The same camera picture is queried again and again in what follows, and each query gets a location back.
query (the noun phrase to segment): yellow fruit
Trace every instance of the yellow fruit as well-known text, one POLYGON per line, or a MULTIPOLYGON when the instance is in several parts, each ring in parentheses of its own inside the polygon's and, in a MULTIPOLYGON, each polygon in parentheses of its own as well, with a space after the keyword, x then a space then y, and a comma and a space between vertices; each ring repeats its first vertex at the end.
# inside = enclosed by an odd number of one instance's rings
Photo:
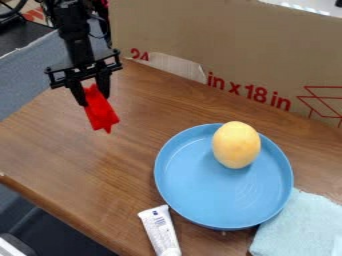
POLYGON ((245 167, 260 152, 260 137, 253 128, 237 121, 225 123, 214 132, 212 151, 216 160, 228 168, 245 167))

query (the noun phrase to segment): blue bowl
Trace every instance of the blue bowl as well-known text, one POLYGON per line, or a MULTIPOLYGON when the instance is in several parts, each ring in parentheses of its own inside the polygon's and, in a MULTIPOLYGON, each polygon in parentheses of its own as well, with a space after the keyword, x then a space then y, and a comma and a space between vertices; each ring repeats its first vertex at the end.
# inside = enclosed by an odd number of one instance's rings
POLYGON ((255 161, 238 170, 224 167, 210 150, 220 126, 194 126, 169 139, 156 157, 154 182, 166 204, 185 219, 214 230, 237 230, 280 212, 293 177, 284 153, 261 134, 255 161))

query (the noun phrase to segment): plate rim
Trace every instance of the plate rim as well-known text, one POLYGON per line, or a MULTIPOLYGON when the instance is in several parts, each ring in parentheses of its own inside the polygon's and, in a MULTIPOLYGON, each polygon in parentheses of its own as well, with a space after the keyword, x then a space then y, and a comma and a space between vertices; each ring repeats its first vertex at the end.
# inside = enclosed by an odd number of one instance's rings
POLYGON ((248 225, 248 226, 230 226, 230 227, 216 227, 216 226, 208 226, 202 223, 198 223, 193 220, 190 220, 188 217, 185 217, 182 214, 178 213, 178 211, 172 207, 172 205, 169 204, 168 200, 165 200, 165 197, 161 193, 161 190, 160 190, 160 187, 158 187, 158 183, 156 182, 156 165, 157 165, 157 161, 160 159, 160 156, 161 156, 161 152, 164 150, 164 148, 166 147, 166 145, 170 143, 170 141, 182 133, 188 132, 189 130, 192 129, 196 129, 196 128, 200 128, 200 127, 204 127, 204 126, 221 126, 224 123, 208 123, 208 124, 201 124, 201 125, 196 125, 196 126, 192 126, 184 130, 181 130, 180 132, 177 132, 168 140, 166 142, 164 143, 162 147, 160 148, 158 152, 157 152, 157 155, 156 155, 156 158, 154 158, 154 164, 153 164, 153 181, 154 181, 154 185, 156 185, 156 189, 157 189, 157 192, 158 192, 158 195, 161 196, 164 202, 168 204, 168 206, 170 207, 170 209, 184 218, 186 219, 190 223, 194 223, 196 225, 201 226, 201 227, 205 227, 205 228, 209 228, 209 229, 213 229, 213 230, 241 230, 241 229, 246 229, 246 228, 251 228, 256 225, 260 225, 261 223, 267 222, 268 220, 271 220, 279 213, 280 211, 283 210, 284 206, 287 205, 287 202, 289 200, 289 197, 291 197, 291 191, 292 191, 292 188, 293 188, 293 172, 292 172, 292 166, 291 166, 291 163, 289 163, 289 160, 283 152, 283 150, 280 149, 280 147, 277 146, 277 144, 265 136, 263 135, 261 133, 259 133, 259 135, 263 137, 263 139, 265 139, 268 141, 268 143, 272 144, 272 146, 275 146, 276 150, 280 152, 280 155, 283 156, 284 158, 284 161, 287 163, 287 166, 288 166, 288 170, 289 170, 289 188, 288 188, 288 193, 285 195, 285 200, 281 204, 281 206, 279 207, 279 209, 276 211, 273 211, 272 214, 269 214, 269 216, 267 218, 264 218, 264 220, 261 222, 257 222, 252 225, 248 225))

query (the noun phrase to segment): cardboard box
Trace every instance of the cardboard box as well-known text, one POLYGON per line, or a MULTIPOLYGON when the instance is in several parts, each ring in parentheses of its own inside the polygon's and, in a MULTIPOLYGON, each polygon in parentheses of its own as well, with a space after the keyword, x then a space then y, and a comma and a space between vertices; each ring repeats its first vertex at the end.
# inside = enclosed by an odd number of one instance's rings
POLYGON ((256 0, 113 0, 109 8, 124 56, 202 69, 221 93, 342 128, 340 19, 256 0))

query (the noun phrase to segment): toothpaste tube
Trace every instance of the toothpaste tube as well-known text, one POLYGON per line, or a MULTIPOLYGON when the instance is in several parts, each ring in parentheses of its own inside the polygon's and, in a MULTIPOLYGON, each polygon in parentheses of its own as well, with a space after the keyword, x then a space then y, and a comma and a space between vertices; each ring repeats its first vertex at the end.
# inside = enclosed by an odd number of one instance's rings
POLYGON ((168 206, 161 205, 141 211, 137 216, 141 219, 156 256, 181 256, 168 206))

